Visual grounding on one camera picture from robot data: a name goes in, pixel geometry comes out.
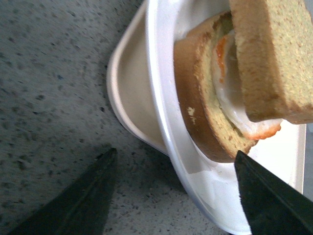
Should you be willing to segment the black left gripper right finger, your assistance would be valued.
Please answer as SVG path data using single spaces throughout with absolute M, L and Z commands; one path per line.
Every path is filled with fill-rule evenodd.
M 238 151 L 235 159 L 241 204 L 253 235 L 311 235 L 313 203 Z

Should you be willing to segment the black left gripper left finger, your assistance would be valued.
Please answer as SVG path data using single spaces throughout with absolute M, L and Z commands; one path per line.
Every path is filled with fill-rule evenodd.
M 116 181 L 117 150 L 109 149 L 60 195 L 13 229 L 12 235 L 101 235 Z

